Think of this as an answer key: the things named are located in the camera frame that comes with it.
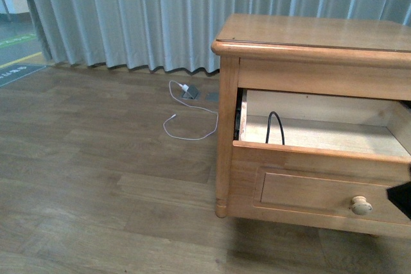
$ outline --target laminate flooring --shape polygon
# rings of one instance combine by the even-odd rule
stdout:
[[[218,75],[52,66],[0,88],[0,273],[411,273],[411,241],[219,219]],[[173,88],[175,94],[179,89]]]

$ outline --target white curtain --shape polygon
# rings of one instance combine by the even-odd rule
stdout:
[[[210,45],[231,13],[388,19],[410,24],[411,0],[29,0],[55,62],[166,71],[218,69]]]

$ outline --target drawer knob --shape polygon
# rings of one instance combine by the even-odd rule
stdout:
[[[351,210],[356,215],[367,215],[372,211],[372,205],[364,196],[355,196],[351,200]]]

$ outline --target white charging cable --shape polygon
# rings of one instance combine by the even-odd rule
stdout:
[[[171,95],[171,97],[172,97],[173,99],[175,99],[177,102],[179,102],[179,103],[181,103],[181,104],[183,104],[184,106],[187,106],[187,107],[189,107],[189,108],[202,109],[202,110],[205,110],[206,112],[210,112],[210,113],[212,113],[212,114],[215,114],[215,115],[216,115],[216,126],[214,127],[214,130],[213,130],[212,132],[209,132],[207,135],[205,135],[205,136],[203,136],[203,137],[200,137],[200,138],[184,138],[184,137],[174,136],[174,135],[170,134],[170,133],[167,131],[167,129],[166,129],[166,123],[167,123],[168,121],[170,121],[171,119],[173,119],[173,118],[176,116],[176,114],[173,114],[170,118],[168,118],[167,120],[165,120],[165,122],[162,124],[162,127],[164,128],[164,131],[166,131],[167,135],[169,135],[170,137],[173,137],[173,138],[182,139],[183,141],[201,141],[202,139],[205,139],[205,138],[209,137],[212,133],[214,133],[215,131],[217,131],[218,112],[213,112],[212,110],[206,109],[206,108],[204,108],[204,107],[191,106],[191,105],[188,105],[187,103],[185,103],[185,102],[177,99],[177,98],[173,95],[173,92],[171,91],[171,83],[176,83],[177,85],[179,85],[184,92],[187,92],[188,86],[187,86],[187,85],[182,85],[182,84],[180,84],[180,83],[177,83],[177,82],[174,81],[174,80],[170,80],[170,81],[168,82],[168,89],[170,90],[170,95]]]

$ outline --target drawer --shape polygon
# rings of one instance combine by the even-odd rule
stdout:
[[[389,186],[369,182],[372,181],[333,180],[314,173],[261,168],[254,205],[325,216],[408,223],[409,219],[388,201],[386,190]],[[359,211],[361,207],[365,209],[363,212]]]
[[[285,145],[274,117],[265,142],[271,111]],[[402,103],[243,90],[236,130],[228,215],[411,237],[410,220],[386,195],[411,179],[411,113]],[[372,212],[354,214],[356,196]]]
[[[241,100],[239,141],[265,143],[274,111],[287,146],[411,160],[411,113],[400,102],[256,90],[244,90]],[[281,144],[275,117],[268,143]]]

